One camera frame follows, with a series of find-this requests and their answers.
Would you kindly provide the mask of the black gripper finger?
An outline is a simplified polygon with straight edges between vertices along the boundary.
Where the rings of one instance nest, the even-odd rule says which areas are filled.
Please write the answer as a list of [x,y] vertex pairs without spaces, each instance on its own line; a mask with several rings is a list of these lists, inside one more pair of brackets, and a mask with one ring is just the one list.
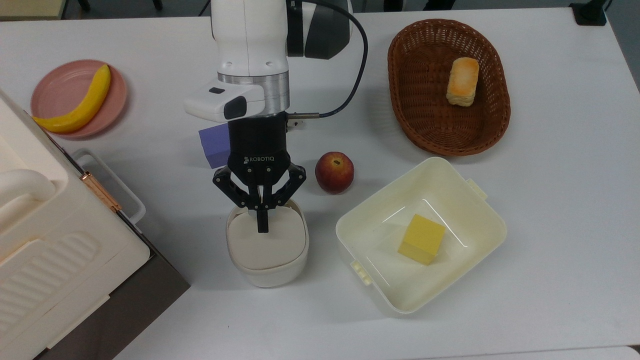
[[264,232],[264,207],[259,193],[257,172],[247,167],[240,173],[240,180],[247,186],[248,192],[240,189],[232,180],[233,172],[229,167],[222,167],[215,171],[212,182],[237,207],[256,211],[257,231]]
[[262,182],[262,232],[269,233],[269,211],[276,207],[283,207],[302,186],[307,178],[306,169],[292,162],[286,169],[288,180],[284,185],[273,191],[284,174],[284,169],[274,166],[266,166]]

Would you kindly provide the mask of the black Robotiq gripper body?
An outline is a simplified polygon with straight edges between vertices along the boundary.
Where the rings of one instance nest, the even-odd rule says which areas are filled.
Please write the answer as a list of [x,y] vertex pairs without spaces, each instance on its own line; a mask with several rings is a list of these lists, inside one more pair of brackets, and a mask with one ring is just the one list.
[[250,195],[263,188],[263,201],[274,200],[274,186],[290,167],[287,116],[284,112],[229,121],[228,167]]

